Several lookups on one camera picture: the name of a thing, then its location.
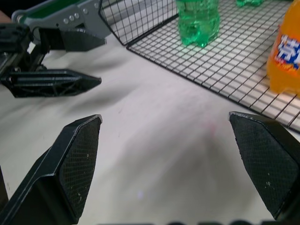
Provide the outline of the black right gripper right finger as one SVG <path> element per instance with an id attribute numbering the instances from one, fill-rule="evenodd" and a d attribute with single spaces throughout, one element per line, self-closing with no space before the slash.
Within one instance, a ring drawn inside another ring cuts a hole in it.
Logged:
<path id="1" fill-rule="evenodd" d="M 276 221 L 300 219 L 300 143 L 275 120 L 230 112 L 244 167 Z"/>

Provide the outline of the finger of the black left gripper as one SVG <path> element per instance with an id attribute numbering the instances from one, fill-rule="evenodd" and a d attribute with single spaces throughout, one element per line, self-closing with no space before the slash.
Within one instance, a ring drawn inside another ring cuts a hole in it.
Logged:
<path id="1" fill-rule="evenodd" d="M 56 98 L 85 93 L 102 79 L 69 69 L 49 69 L 35 72 L 7 72 L 0 77 L 15 98 Z"/>
<path id="2" fill-rule="evenodd" d="M 106 44 L 104 38 L 97 37 L 85 29 L 40 28 L 39 34 L 41 46 L 47 51 L 87 52 Z"/>

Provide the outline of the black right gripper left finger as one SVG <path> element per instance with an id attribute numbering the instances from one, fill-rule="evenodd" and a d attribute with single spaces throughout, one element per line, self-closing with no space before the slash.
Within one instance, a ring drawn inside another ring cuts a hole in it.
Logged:
<path id="1" fill-rule="evenodd" d="M 2 225 L 76 225 L 96 166 L 99 114 L 66 125 L 0 213 Z"/>

